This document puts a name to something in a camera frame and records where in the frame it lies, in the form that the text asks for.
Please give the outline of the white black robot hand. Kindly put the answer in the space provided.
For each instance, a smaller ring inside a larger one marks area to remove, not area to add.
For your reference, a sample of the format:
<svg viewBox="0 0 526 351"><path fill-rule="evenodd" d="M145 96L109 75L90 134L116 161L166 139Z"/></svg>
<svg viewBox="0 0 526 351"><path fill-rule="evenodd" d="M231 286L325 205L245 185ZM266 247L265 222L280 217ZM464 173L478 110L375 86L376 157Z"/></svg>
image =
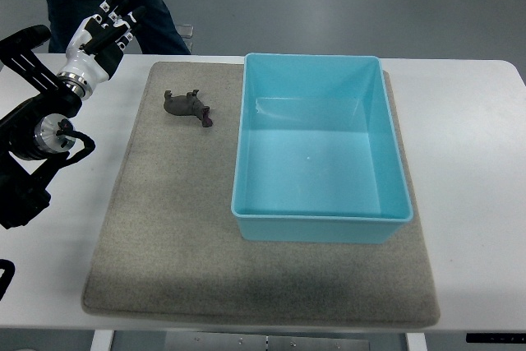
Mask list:
<svg viewBox="0 0 526 351"><path fill-rule="evenodd" d="M113 77L145 14L144 6L131 9L128 0L102 1L72 36L59 80L88 99L97 85Z"/></svg>

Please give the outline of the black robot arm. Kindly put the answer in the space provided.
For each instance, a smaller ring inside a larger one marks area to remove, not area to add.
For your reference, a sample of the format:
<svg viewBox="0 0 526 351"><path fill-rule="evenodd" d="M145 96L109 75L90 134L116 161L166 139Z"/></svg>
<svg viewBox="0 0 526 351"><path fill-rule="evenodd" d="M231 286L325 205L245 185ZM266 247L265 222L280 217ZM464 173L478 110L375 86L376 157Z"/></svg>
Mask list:
<svg viewBox="0 0 526 351"><path fill-rule="evenodd" d="M39 93L1 119L1 226L27 225L49 206L47 186L60 169L95 150L95 142L70 119L81 99L33 53L50 38L44 25L19 30L1 40L1 62Z"/></svg>

